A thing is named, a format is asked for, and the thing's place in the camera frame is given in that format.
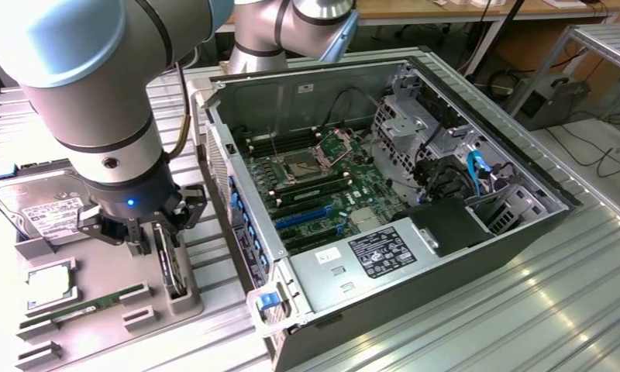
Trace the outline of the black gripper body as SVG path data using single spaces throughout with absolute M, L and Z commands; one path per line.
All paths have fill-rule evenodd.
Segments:
M 142 219 L 155 212 L 170 213 L 181 202 L 181 192 L 162 159 L 134 179 L 98 183 L 85 179 L 91 200 L 109 219 Z

